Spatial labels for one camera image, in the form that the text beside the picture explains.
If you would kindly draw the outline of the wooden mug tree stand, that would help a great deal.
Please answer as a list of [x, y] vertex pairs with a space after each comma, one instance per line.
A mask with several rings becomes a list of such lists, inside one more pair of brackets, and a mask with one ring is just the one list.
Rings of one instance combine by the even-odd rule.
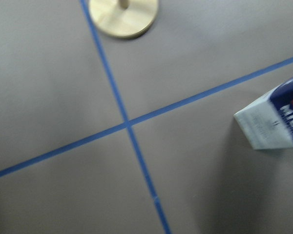
[[140, 37], [155, 22], [159, 10], [157, 0], [90, 0], [92, 22], [104, 34], [119, 38]]

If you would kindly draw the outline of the blue milk carton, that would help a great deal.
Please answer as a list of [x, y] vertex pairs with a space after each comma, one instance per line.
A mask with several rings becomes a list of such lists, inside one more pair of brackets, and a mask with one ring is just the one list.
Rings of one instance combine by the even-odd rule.
[[253, 149], [293, 148], [293, 77], [234, 114]]

